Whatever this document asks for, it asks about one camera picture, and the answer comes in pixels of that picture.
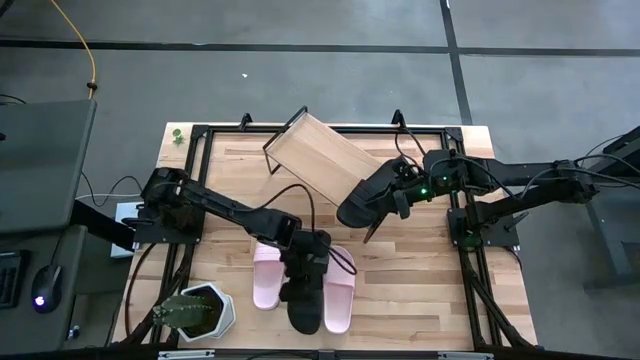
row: desk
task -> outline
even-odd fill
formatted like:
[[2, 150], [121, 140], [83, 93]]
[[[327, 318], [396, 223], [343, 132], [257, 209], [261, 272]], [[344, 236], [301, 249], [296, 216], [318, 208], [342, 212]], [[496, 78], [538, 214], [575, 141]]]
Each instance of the desk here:
[[[188, 144], [174, 144], [172, 132], [180, 129], [189, 139], [192, 123], [168, 123], [158, 166], [183, 167]], [[489, 131], [484, 126], [461, 127], [469, 155], [493, 157]], [[215, 135], [206, 186], [250, 206], [257, 206], [283, 187], [299, 180], [281, 169], [269, 175], [262, 146], [271, 134]], [[396, 157], [393, 135], [345, 135], [354, 144], [383, 162]], [[439, 149], [439, 138], [419, 135], [425, 149]], [[415, 143], [402, 137], [400, 146], [410, 156], [419, 155]], [[200, 164], [201, 150], [195, 164]], [[193, 176], [198, 174], [194, 169]], [[489, 199], [501, 195], [492, 194]], [[349, 350], [471, 350], [458, 253], [449, 241], [446, 197], [416, 204], [411, 217], [388, 216], [368, 244], [367, 229], [349, 229], [337, 221], [336, 206], [318, 194], [316, 226], [332, 236], [334, 245], [348, 249], [359, 270], [356, 278], [353, 319], [347, 334], [332, 335], [323, 327], [315, 335], [296, 332], [286, 314], [286, 304], [260, 311], [252, 302], [253, 251], [256, 241], [240, 227], [207, 215], [202, 242], [196, 247], [190, 285], [213, 282], [230, 294], [237, 322], [219, 340], [202, 340], [181, 347], [216, 349], [349, 349]], [[272, 207], [291, 212], [309, 224], [310, 209], [303, 192], [288, 192]], [[535, 343], [527, 295], [517, 262], [503, 249], [487, 248], [494, 297], [512, 324]], [[141, 266], [131, 298], [132, 328], [144, 317], [160, 288], [167, 247], [156, 246]], [[132, 263], [137, 263], [138, 251]], [[483, 334], [489, 339], [486, 311], [479, 305]], [[121, 309], [114, 341], [124, 338]]]
[[69, 331], [69, 321], [75, 301], [76, 278], [80, 257], [87, 236], [87, 228], [74, 225], [66, 230], [60, 240], [55, 263], [62, 266], [62, 300], [48, 314], [38, 314], [31, 305], [31, 284], [40, 268], [51, 261], [53, 249], [60, 231], [50, 231], [36, 236], [4, 236], [0, 251], [27, 250], [29, 260], [20, 288], [18, 305], [0, 310], [0, 354], [25, 354], [54, 351], [62, 348]]

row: pink slipper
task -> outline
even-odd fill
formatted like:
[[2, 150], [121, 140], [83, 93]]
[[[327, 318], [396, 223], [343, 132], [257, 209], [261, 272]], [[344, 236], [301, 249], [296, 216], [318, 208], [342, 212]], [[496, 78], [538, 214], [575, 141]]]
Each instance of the pink slipper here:
[[253, 303], [258, 309], [271, 310], [278, 306], [283, 276], [280, 250], [258, 243], [253, 255]]
[[[346, 249], [340, 246], [333, 248], [354, 264], [353, 257]], [[355, 275], [344, 271], [333, 258], [330, 258], [329, 268], [324, 275], [324, 326], [330, 333], [344, 334], [349, 330], [355, 286]]]

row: black mouse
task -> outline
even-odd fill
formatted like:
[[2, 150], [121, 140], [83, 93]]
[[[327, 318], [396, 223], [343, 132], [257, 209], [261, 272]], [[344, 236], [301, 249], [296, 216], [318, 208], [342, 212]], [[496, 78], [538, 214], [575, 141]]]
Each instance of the black mouse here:
[[62, 268], [59, 265], [47, 265], [38, 270], [31, 285], [31, 305], [36, 312], [46, 314], [58, 307], [62, 298], [61, 283]]

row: cactus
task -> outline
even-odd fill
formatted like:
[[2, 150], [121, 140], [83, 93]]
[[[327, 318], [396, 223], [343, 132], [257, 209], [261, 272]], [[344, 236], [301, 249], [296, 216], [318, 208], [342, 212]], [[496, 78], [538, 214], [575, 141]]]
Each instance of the cactus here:
[[192, 334], [212, 331], [220, 319], [222, 304], [207, 296], [175, 295], [153, 307], [153, 322]]

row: wooden table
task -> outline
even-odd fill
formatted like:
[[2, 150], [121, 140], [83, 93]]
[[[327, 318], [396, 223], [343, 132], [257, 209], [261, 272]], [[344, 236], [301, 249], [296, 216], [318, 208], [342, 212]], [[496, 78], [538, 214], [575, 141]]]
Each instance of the wooden table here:
[[[173, 143], [172, 132], [180, 129], [189, 139], [193, 123], [168, 123], [158, 166], [182, 168], [188, 144]], [[467, 154], [493, 157], [489, 130], [485, 126], [462, 126]], [[250, 206], [265, 202], [283, 187], [299, 182], [285, 169], [269, 175], [262, 146], [269, 134], [217, 134], [213, 141], [207, 187]], [[381, 162], [396, 157], [393, 135], [345, 135]], [[425, 149], [439, 149], [440, 140], [419, 135]], [[401, 137], [400, 146], [418, 157], [415, 143]], [[200, 164], [201, 149], [195, 164]], [[492, 194], [490, 199], [499, 198]], [[237, 322], [219, 340], [181, 342], [181, 347], [239, 349], [350, 349], [350, 350], [471, 350], [471, 332], [457, 251], [451, 247], [445, 212], [448, 197], [420, 203], [411, 217], [390, 215], [368, 244], [366, 229], [350, 229], [336, 219], [336, 206], [318, 194], [316, 226], [332, 236], [333, 244], [345, 247], [359, 272], [351, 328], [332, 335], [324, 327], [315, 335], [296, 332], [286, 314], [286, 304], [260, 311], [252, 302], [253, 251], [256, 241], [242, 228], [207, 215], [202, 242], [196, 247], [190, 285], [213, 282], [235, 302]], [[271, 207], [291, 212], [308, 226], [310, 209], [302, 191], [283, 195]], [[156, 246], [134, 284], [130, 312], [132, 328], [147, 313], [158, 296], [167, 247]], [[499, 248], [486, 249], [496, 302], [514, 326], [536, 343], [522, 275], [511, 254]], [[132, 269], [140, 257], [135, 255]], [[484, 306], [479, 305], [485, 339], [489, 339]], [[114, 341], [124, 337], [124, 315], [120, 311]]]

